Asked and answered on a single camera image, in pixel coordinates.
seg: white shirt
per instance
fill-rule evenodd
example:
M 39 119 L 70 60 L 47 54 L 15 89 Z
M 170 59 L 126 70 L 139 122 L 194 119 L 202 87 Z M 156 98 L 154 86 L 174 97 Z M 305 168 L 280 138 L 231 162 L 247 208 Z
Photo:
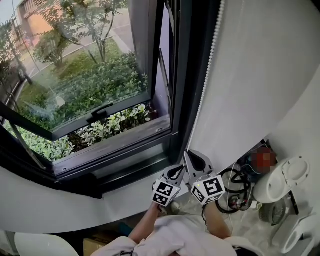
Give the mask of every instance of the white shirt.
M 230 237 L 222 240 L 206 232 L 200 216 L 174 215 L 157 219 L 154 232 L 140 244 L 128 237 L 119 237 L 92 256 L 115 256 L 121 252 L 134 252 L 136 256 L 237 256 L 233 246 L 239 246 L 263 256 L 247 239 Z

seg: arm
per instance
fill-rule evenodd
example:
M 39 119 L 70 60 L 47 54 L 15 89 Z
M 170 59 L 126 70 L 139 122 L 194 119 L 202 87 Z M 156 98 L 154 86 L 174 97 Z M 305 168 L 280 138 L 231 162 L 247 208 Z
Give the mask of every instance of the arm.
M 129 238 L 137 244 L 139 244 L 142 239 L 146 239 L 154 231 L 159 213 L 159 205 L 153 202 L 138 225 L 133 229 Z
M 206 225 L 211 235 L 220 239 L 231 237 L 231 232 L 217 209 L 215 202 L 210 202 L 204 208 Z

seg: sky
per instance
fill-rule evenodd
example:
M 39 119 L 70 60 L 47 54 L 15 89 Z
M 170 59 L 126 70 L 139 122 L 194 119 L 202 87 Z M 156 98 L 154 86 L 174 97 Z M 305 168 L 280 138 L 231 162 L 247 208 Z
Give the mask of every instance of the sky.
M 14 8 L 17 8 L 20 1 L 21 0 L 13 0 Z M 0 23 L 5 23 L 6 21 L 10 20 L 13 14 L 14 11 L 12 8 L 12 0 L 0 0 Z

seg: cardboard box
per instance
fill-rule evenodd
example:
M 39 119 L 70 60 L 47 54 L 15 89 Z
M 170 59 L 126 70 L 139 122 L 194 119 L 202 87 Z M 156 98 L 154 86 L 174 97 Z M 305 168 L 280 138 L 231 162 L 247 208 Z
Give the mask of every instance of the cardboard box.
M 114 232 L 104 232 L 83 240 L 83 256 L 91 256 L 95 251 L 111 243 L 119 235 Z

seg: person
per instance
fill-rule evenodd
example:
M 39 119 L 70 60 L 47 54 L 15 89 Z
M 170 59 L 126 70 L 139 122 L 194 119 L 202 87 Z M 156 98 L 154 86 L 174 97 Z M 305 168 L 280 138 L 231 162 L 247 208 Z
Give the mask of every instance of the person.
M 179 210 L 171 203 L 173 212 Z M 203 217 L 179 212 L 158 218 L 152 203 L 128 237 L 119 237 L 92 256 L 263 256 L 243 237 L 232 237 L 215 202 L 203 208 Z

